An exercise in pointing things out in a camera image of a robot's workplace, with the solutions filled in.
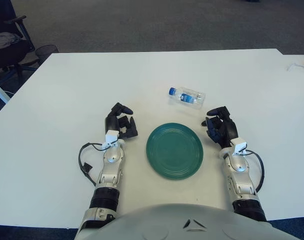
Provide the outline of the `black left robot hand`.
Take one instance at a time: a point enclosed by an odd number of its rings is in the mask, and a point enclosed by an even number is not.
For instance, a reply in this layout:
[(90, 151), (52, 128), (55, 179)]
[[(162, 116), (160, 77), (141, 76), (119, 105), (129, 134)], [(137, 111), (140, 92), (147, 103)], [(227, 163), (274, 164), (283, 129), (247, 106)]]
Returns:
[(116, 103), (112, 108), (110, 113), (105, 118), (105, 133), (108, 130), (118, 131), (118, 139), (129, 139), (136, 137), (138, 131), (133, 117), (128, 119), (127, 115), (132, 115), (133, 111), (120, 104)]

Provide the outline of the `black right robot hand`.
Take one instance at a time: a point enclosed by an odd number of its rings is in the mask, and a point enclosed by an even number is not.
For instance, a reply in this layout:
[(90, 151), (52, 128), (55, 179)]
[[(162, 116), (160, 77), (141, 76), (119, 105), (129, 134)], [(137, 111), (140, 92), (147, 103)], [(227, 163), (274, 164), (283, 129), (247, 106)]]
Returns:
[(226, 106), (221, 106), (207, 112), (207, 117), (201, 123), (207, 127), (207, 135), (221, 149), (230, 147), (232, 139), (238, 138), (238, 132), (234, 121), (230, 118), (230, 113)]

